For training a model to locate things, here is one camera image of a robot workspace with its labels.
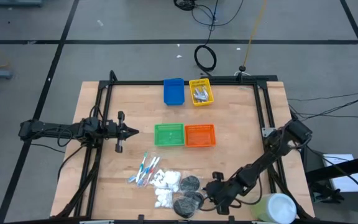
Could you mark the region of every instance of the yellow basket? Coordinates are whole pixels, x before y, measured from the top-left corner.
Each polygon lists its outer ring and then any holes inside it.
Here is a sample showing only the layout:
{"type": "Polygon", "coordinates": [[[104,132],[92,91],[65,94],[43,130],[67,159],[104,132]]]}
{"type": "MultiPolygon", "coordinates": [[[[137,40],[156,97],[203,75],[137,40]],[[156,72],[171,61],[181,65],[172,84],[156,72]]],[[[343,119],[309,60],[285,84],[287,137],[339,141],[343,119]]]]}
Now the yellow basket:
{"type": "Polygon", "coordinates": [[[195,106],[210,105],[211,103],[213,103],[214,96],[212,95],[212,89],[211,89],[211,85],[209,84],[209,79],[202,78],[199,80],[190,80],[189,86],[191,91],[191,99],[193,99],[193,104],[195,106]],[[199,90],[201,90],[202,86],[206,87],[206,91],[208,92],[208,101],[198,103],[197,100],[194,98],[194,93],[196,93],[195,88],[199,88],[199,90]]]}

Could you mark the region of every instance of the black round sponge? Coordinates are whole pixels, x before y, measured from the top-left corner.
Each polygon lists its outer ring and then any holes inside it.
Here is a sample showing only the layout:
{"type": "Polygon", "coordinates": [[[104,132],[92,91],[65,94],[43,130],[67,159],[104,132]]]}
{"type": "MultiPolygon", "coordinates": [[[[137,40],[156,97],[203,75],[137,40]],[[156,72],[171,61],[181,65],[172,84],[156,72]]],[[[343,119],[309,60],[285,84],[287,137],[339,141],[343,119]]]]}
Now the black round sponge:
{"type": "Polygon", "coordinates": [[[173,210],[182,218],[190,218],[196,211],[196,203],[192,198],[181,197],[173,203],[173,210]]]}
{"type": "Polygon", "coordinates": [[[198,208],[201,208],[204,204],[204,197],[198,192],[186,192],[184,196],[193,199],[198,204],[198,208]]]}
{"type": "Polygon", "coordinates": [[[197,191],[200,187],[200,181],[197,177],[191,175],[181,180],[181,191],[197,191]]]}

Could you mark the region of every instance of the clear plastic bag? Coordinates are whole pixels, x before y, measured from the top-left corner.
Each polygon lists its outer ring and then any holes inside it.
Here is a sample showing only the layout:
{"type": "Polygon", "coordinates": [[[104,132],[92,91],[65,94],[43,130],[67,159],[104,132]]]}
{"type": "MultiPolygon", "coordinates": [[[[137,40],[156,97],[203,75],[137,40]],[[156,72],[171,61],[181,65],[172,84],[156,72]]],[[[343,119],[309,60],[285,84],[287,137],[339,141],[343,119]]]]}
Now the clear plastic bag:
{"type": "Polygon", "coordinates": [[[172,198],[173,192],[170,189],[155,189],[155,195],[157,196],[157,201],[154,204],[155,208],[172,208],[172,198]]]}
{"type": "Polygon", "coordinates": [[[179,191],[179,183],[180,183],[180,172],[168,170],[164,172],[163,170],[158,170],[150,183],[160,189],[170,189],[173,192],[179,191]]]}
{"type": "Polygon", "coordinates": [[[198,192],[186,192],[174,199],[173,210],[182,218],[191,218],[202,206],[203,196],[198,192]]]}
{"type": "Polygon", "coordinates": [[[151,155],[147,158],[144,158],[142,161],[143,164],[140,165],[139,171],[135,175],[129,177],[127,179],[127,183],[130,184],[134,182],[138,187],[145,187],[149,181],[152,180],[155,171],[158,169],[160,160],[161,157],[156,155],[151,155]]]}
{"type": "Polygon", "coordinates": [[[190,173],[184,172],[182,180],[179,184],[181,192],[196,192],[200,189],[201,177],[191,175],[190,173]]]}

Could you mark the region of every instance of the wooden tabletop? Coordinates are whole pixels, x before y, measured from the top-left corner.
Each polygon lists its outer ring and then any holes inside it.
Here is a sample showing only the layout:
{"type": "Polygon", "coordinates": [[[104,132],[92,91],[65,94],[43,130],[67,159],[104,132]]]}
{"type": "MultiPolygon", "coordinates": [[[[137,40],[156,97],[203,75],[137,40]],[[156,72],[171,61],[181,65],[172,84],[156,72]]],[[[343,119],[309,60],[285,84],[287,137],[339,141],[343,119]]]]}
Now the wooden tabletop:
{"type": "MultiPolygon", "coordinates": [[[[96,99],[98,82],[83,82],[74,122],[89,116],[96,99]]],[[[233,174],[240,166],[253,163],[263,154],[259,120],[252,87],[212,86],[214,103],[195,107],[191,101],[190,90],[185,87],[186,100],[182,106],[167,106],[163,102],[163,86],[119,85],[113,86],[108,119],[117,121],[117,112],[126,115],[125,123],[138,129],[139,134],[129,138],[123,144],[123,153],[114,151],[116,140],[104,142],[101,167],[93,207],[93,219],[137,219],[139,214],[148,220],[180,220],[172,209],[154,208],[157,197],[152,186],[138,188],[127,184],[126,180],[136,175],[145,151],[149,155],[160,156],[161,169],[177,170],[183,175],[195,175],[201,178],[201,186],[212,180],[212,172],[223,172],[225,178],[233,174]],[[214,124],[216,146],[193,147],[157,147],[154,146],[154,126],[162,123],[214,124]]],[[[273,116],[277,127],[284,125],[291,117],[287,97],[282,82],[268,82],[268,91],[273,116]]],[[[263,93],[260,91],[262,106],[263,93]]],[[[78,141],[67,145],[65,158],[80,146],[78,141]]],[[[60,212],[72,198],[79,186],[85,149],[73,156],[64,166],[58,182],[52,215],[60,212]]],[[[305,173],[297,151],[282,158],[290,192],[298,203],[314,216],[305,173]]],[[[269,194],[267,173],[261,175],[262,192],[269,194]]],[[[257,199],[257,185],[242,200],[251,202],[257,199]]],[[[88,192],[84,195],[82,213],[85,214],[88,192]]],[[[203,208],[211,208],[207,202],[203,208]]],[[[236,220],[255,220],[249,207],[231,208],[230,214],[236,220]]],[[[192,220],[227,220],[227,216],[216,211],[198,212],[192,220]]]]}

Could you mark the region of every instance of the white cable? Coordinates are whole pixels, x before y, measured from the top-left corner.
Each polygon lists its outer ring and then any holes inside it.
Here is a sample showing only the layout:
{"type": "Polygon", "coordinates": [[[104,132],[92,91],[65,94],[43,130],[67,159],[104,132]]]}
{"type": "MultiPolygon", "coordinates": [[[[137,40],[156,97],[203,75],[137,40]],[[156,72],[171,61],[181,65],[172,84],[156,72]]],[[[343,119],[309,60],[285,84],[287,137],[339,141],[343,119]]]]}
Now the white cable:
{"type": "Polygon", "coordinates": [[[238,75],[239,73],[244,74],[244,75],[251,76],[250,74],[248,74],[248,73],[246,73],[246,72],[234,72],[234,76],[238,75]]]}

